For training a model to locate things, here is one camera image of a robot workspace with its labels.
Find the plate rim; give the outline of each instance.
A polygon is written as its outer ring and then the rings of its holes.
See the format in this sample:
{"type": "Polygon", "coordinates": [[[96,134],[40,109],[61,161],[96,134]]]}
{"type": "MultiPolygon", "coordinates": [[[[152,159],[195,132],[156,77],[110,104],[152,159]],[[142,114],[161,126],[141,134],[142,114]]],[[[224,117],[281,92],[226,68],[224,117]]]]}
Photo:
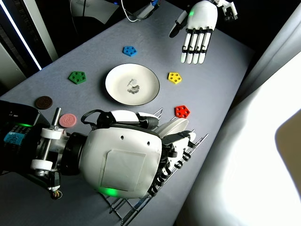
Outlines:
{"type": "MultiPolygon", "coordinates": [[[[120,64],[120,65],[117,65],[116,67],[119,67],[119,66],[122,66],[122,65],[139,65],[139,66],[145,67],[145,68],[149,69],[151,72],[153,72],[150,68],[148,68],[148,67],[146,67],[146,66],[144,66],[144,65],[133,64],[133,63],[120,64]]],[[[109,71],[109,73],[106,75],[106,77],[105,77],[105,82],[104,82],[104,83],[105,83],[105,89],[107,90],[107,93],[110,95],[110,97],[112,97],[112,95],[108,92],[108,88],[107,88],[107,78],[108,78],[108,75],[110,74],[110,72],[111,72],[113,69],[115,69],[116,67],[113,67],[113,68],[109,71]]],[[[158,80],[159,89],[158,89],[158,92],[156,93],[155,97],[154,97],[152,100],[150,100],[149,102],[153,101],[153,100],[158,96],[158,94],[159,94],[159,92],[160,92],[160,88],[161,88],[160,81],[159,81],[157,75],[156,75],[154,72],[153,72],[153,74],[155,75],[155,77],[156,77],[157,80],[158,80]]],[[[147,102],[147,103],[144,103],[144,104],[141,104],[141,105],[127,105],[127,104],[124,104],[124,103],[122,103],[122,102],[116,100],[114,97],[112,97],[112,98],[113,98],[116,102],[118,102],[118,103],[120,103],[120,104],[122,104],[122,105],[125,105],[125,106],[142,106],[142,105],[145,105],[145,104],[148,104],[148,103],[149,103],[149,102],[147,102]]]]}

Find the blue toy piece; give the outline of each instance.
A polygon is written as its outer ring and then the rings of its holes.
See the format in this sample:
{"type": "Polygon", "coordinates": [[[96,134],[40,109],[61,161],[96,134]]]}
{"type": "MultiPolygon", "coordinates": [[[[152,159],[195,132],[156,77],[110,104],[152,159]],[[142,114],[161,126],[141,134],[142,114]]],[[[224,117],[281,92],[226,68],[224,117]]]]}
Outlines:
{"type": "Polygon", "coordinates": [[[137,54],[137,50],[133,46],[125,46],[123,49],[123,53],[132,57],[137,54]]]}

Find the red toy piece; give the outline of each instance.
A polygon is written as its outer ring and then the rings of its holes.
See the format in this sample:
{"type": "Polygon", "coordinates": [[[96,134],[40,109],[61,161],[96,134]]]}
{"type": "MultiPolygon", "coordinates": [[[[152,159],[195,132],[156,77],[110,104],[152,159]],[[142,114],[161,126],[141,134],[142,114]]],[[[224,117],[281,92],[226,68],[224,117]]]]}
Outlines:
{"type": "Polygon", "coordinates": [[[175,115],[179,118],[187,118],[188,115],[190,114],[190,111],[185,105],[182,106],[177,106],[174,108],[175,109],[175,115]]]}

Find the wire rack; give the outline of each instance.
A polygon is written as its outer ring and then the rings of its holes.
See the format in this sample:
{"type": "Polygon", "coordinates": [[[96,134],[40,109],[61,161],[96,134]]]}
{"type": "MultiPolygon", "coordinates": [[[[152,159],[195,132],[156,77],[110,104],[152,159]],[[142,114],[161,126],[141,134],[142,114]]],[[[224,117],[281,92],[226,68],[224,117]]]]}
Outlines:
{"type": "MultiPolygon", "coordinates": [[[[158,117],[159,121],[161,119],[163,108],[159,109],[157,112],[154,113],[155,116],[158,117]]],[[[208,134],[206,134],[204,137],[199,139],[196,142],[196,147],[195,148],[188,148],[186,151],[188,154],[193,154],[193,152],[198,148],[198,146],[201,145],[201,143],[207,138],[208,134]]],[[[174,167],[171,171],[171,175],[166,179],[164,182],[167,183],[167,181],[172,177],[172,175],[177,171],[178,169],[174,167]]],[[[120,224],[121,226],[127,226],[129,225],[132,220],[142,211],[142,209],[152,200],[153,196],[147,194],[141,199],[121,199],[121,198],[116,198],[116,197],[111,197],[111,196],[106,196],[103,194],[100,194],[105,201],[109,204],[110,206],[110,214],[115,213],[119,219],[120,219],[120,224]]]]}

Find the white led strip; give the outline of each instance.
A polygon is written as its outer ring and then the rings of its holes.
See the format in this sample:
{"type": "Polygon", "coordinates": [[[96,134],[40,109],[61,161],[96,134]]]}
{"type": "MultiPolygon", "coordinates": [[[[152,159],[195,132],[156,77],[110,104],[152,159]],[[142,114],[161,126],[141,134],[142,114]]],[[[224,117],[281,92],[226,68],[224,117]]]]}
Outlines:
{"type": "Polygon", "coordinates": [[[17,32],[17,34],[19,35],[19,38],[21,39],[21,41],[23,42],[24,46],[26,47],[28,53],[30,54],[30,56],[32,57],[33,61],[35,62],[35,64],[37,65],[39,70],[42,70],[41,66],[39,65],[36,57],[33,55],[32,51],[30,50],[29,46],[27,45],[25,39],[23,38],[21,32],[19,31],[17,25],[15,24],[13,18],[11,17],[8,9],[6,8],[6,6],[4,5],[3,1],[0,0],[0,5],[2,6],[6,16],[8,17],[9,21],[11,22],[12,26],[14,27],[15,31],[17,32]]]}

